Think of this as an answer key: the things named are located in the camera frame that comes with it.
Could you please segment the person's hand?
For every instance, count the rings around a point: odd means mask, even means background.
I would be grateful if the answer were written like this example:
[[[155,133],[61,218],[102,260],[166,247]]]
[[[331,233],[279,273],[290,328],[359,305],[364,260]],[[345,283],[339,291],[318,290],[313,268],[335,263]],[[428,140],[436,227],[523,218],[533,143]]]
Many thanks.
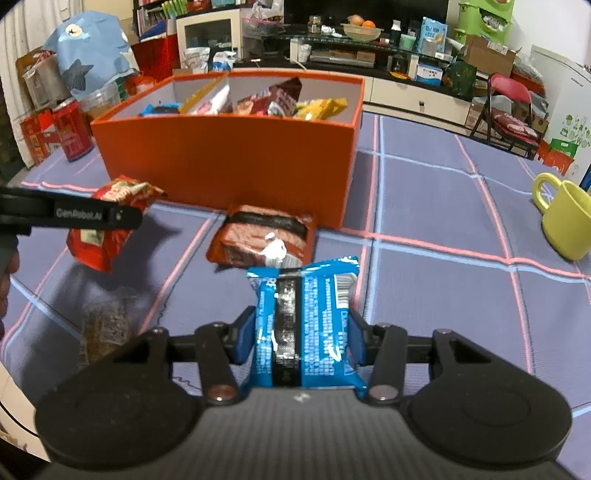
[[[0,332],[1,338],[5,336],[4,319],[9,310],[9,293],[11,278],[20,267],[20,254],[18,239],[15,235],[1,236],[1,289],[0,289]]]

